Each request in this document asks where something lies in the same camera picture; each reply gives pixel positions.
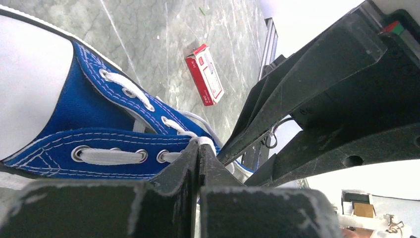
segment white shoelace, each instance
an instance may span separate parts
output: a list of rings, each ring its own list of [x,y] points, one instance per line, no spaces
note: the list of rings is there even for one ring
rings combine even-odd
[[[132,98],[138,98],[144,104],[146,109],[148,109],[149,111],[153,112],[155,110],[154,107],[150,104],[150,101],[146,97],[144,92],[140,90],[137,87],[137,85],[131,82],[131,80],[129,80],[128,78],[117,73],[107,72],[103,69],[101,69],[99,73],[106,81],[114,82],[122,86],[123,92],[127,96],[132,97]],[[210,127],[210,125],[208,124],[208,122],[203,120],[201,117],[193,113],[189,113],[189,112],[182,111],[181,113],[184,115],[187,114],[188,116],[201,121],[205,125],[205,127],[209,130],[209,133],[212,136],[213,135],[215,136],[215,133]],[[198,140],[199,144],[209,144],[212,147],[214,154],[216,154],[216,149],[214,147],[213,141],[210,138],[198,137],[195,133],[184,130],[177,122],[171,119],[167,119],[166,117],[161,117],[161,120],[166,126],[177,130],[178,135],[190,136],[192,137],[192,139]],[[137,129],[139,128],[142,129],[142,127],[143,127],[142,125],[138,125],[138,124],[134,125],[134,128],[137,128]],[[219,145],[221,145],[219,138],[215,140],[217,144],[220,143]],[[158,153],[156,160],[159,163],[165,163],[165,162],[172,163],[180,155],[181,155],[181,152],[168,152],[167,150],[162,150]],[[129,164],[143,163],[146,161],[148,157],[148,153],[146,150],[138,150],[135,153],[133,153],[133,152],[121,151],[118,148],[112,148],[112,149],[106,150],[106,149],[90,148],[88,146],[82,145],[73,149],[71,153],[71,157],[76,162],[84,162],[84,163],[92,164],[92,165],[110,166],[110,165],[129,165]]]

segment gray marble table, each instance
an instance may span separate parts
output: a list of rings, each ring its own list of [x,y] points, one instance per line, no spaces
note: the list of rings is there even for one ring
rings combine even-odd
[[[150,94],[208,120],[225,142],[256,84],[267,28],[255,0],[0,0],[75,34]],[[206,43],[225,95],[205,107],[184,61]]]

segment red and white box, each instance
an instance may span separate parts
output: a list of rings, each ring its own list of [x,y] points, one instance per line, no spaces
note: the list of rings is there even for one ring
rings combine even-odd
[[[224,95],[209,47],[201,45],[185,58],[205,106],[215,105]]]

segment eyelet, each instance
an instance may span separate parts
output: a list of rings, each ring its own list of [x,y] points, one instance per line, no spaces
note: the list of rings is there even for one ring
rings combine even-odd
[[[76,148],[74,148],[71,151],[71,159],[73,159],[76,162],[83,162],[83,160],[80,158],[80,154],[82,153],[83,149],[89,149],[90,147],[87,145],[79,145]]]
[[[167,153],[169,153],[169,151],[167,151],[167,150],[161,150],[161,151],[157,154],[157,156],[156,156],[156,160],[157,160],[159,163],[161,163],[161,164],[165,163],[166,161],[162,158],[162,156],[163,156],[164,154],[167,154]]]
[[[105,69],[103,69],[103,68],[100,68],[99,69],[99,75],[101,75],[101,77],[106,81],[106,82],[111,82],[111,80],[109,80],[107,77],[106,77],[106,74],[107,73],[109,73],[108,71],[106,71]]]
[[[168,124],[166,124],[168,118],[166,118],[165,116],[161,116],[160,119],[162,120],[163,124],[165,124],[167,127],[170,127]]]
[[[136,151],[136,154],[141,154],[143,156],[142,159],[138,162],[139,164],[146,161],[147,155],[148,155],[146,150],[140,149],[140,150]]]
[[[130,98],[135,98],[136,97],[136,95],[134,95],[130,90],[128,90],[126,88],[122,88],[122,92]]]
[[[145,108],[147,110],[149,110],[151,112],[154,112],[155,111],[155,107],[152,104],[149,104],[149,105],[143,104],[143,105],[145,106]]]

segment blue canvas sneaker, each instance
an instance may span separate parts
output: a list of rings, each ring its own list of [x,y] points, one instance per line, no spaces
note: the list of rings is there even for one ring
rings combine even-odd
[[[70,33],[4,6],[0,26],[0,187],[150,179],[191,138],[221,144]]]

